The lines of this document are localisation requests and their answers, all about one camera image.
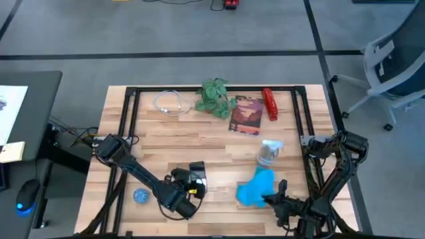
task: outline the book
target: book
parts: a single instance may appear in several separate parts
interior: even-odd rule
[[[228,130],[253,136],[259,135],[263,107],[263,99],[236,96],[236,107],[232,111]]]
[[[0,86],[0,147],[6,145],[28,86]]]

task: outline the red device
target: red device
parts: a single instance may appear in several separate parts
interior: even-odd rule
[[[224,9],[226,10],[236,10],[239,5],[239,0],[223,0]]]
[[[278,120],[278,107],[274,101],[272,90],[270,88],[264,88],[262,90],[262,95],[270,121]]]

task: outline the blue towel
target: blue towel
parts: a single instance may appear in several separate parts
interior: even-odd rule
[[[272,195],[274,182],[274,171],[258,167],[254,178],[245,185],[239,185],[236,198],[244,206],[265,207],[266,203],[262,195]]]

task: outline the small blue ball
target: small blue ball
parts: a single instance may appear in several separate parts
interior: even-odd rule
[[[149,192],[146,189],[137,189],[133,193],[133,199],[140,204],[146,203],[149,200]]]

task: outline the wooden table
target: wooden table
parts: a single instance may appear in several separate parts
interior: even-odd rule
[[[305,85],[305,88],[316,135],[332,135],[334,132],[322,85]],[[100,121],[100,134],[118,132],[125,90],[126,86],[109,87]],[[218,119],[195,110],[179,117],[165,116],[153,106],[153,98],[157,94],[141,94],[135,128],[135,134],[139,136],[140,141],[133,146],[132,153],[139,163],[159,178],[163,178],[178,165],[185,167],[192,161],[202,160],[206,163],[209,191],[192,219],[172,221],[161,215],[156,200],[151,199],[147,204],[137,204],[133,201],[134,190],[145,186],[129,175],[120,234],[131,230],[134,236],[284,235],[285,231],[276,226],[276,218],[269,206],[245,207],[236,200],[235,195],[237,185],[249,181],[254,174],[255,158],[261,141],[276,139],[284,142],[284,149],[273,165],[275,187],[281,179],[287,179],[287,195],[300,199],[308,197],[290,93],[274,92],[279,108],[278,121],[269,121],[264,109],[259,137],[230,132],[229,119]],[[237,94],[262,97],[260,92],[229,92],[230,96]],[[182,95],[191,102],[195,102],[199,97],[193,92],[182,92]],[[165,95],[158,99],[158,105],[176,110],[177,100],[172,94]],[[129,125],[129,119],[128,116],[126,125]],[[326,177],[334,164],[334,159],[327,160],[323,167]],[[92,160],[76,222],[76,232],[83,230],[103,205],[109,174],[109,168],[95,159]],[[357,229],[347,187],[339,193],[333,206],[348,225]],[[112,230],[114,211],[115,205],[111,208],[108,231]],[[297,221],[297,218],[292,218],[291,227],[295,227]]]

